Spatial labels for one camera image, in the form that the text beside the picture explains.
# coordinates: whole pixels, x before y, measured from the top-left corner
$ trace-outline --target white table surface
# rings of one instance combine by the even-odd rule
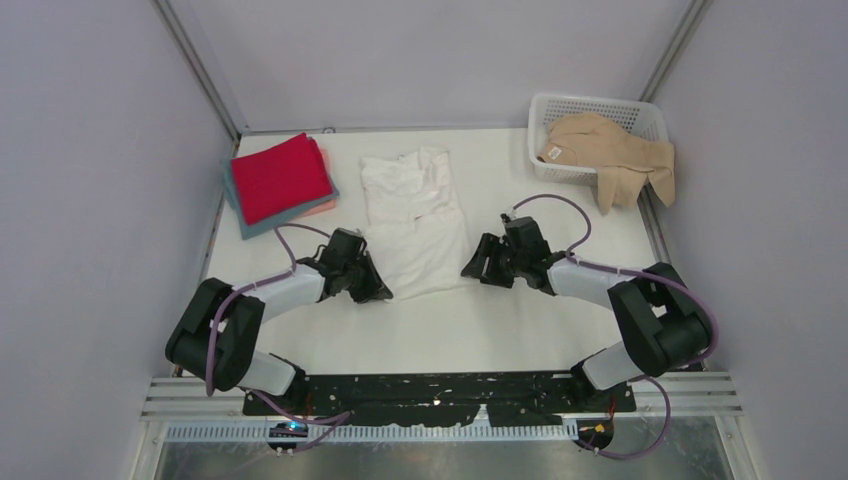
[[[289,138],[242,139],[239,155]],[[537,193],[557,193],[582,205],[593,222],[587,258],[621,266],[654,263],[638,209],[613,208],[602,216],[588,187],[541,182],[526,158],[525,129],[399,131],[314,135],[330,154],[340,191],[335,209],[299,219],[327,232],[367,225],[359,159],[394,157],[421,145],[445,147],[467,235],[476,247],[484,232],[503,234],[499,215]],[[565,249],[585,231],[580,215],[556,200],[537,200],[519,210],[532,215],[552,250]],[[311,256],[324,239],[283,229],[298,258]],[[208,276],[228,283],[251,281],[287,268],[273,232],[241,239],[235,212],[224,206]],[[356,305],[346,292],[290,311],[262,326],[257,348],[286,358],[308,373],[427,373],[568,369],[621,336],[612,312],[582,300],[550,297],[517,279],[511,290],[472,284],[397,304]]]

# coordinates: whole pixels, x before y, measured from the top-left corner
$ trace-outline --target white cloth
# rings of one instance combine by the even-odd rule
[[[444,149],[421,147],[397,159],[363,158],[368,251],[397,302],[470,283],[471,259]]]

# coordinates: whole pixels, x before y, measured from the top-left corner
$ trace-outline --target gray wall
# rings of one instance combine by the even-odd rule
[[[662,90],[672,258],[775,478],[844,478],[848,3],[716,2]]]
[[[0,478],[121,478],[229,140],[145,0],[4,1],[0,65]]]
[[[174,0],[253,131],[523,126],[530,98],[638,98],[687,0]]]

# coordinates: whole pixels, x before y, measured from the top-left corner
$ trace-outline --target beige cloth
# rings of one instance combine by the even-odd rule
[[[632,207],[646,182],[664,204],[674,203],[674,146],[627,133],[596,113],[565,115],[548,125],[548,144],[538,155],[545,163],[598,170],[601,213],[612,204]]]

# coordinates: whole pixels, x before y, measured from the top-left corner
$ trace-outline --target laundry basket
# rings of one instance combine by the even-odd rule
[[[646,140],[668,141],[665,122],[656,105],[611,98],[569,97],[539,93],[530,103],[527,150],[533,170],[540,180],[579,185],[598,184],[598,171],[594,168],[555,165],[536,159],[536,155],[548,143],[548,124],[563,115],[583,112],[603,115],[633,135]]]

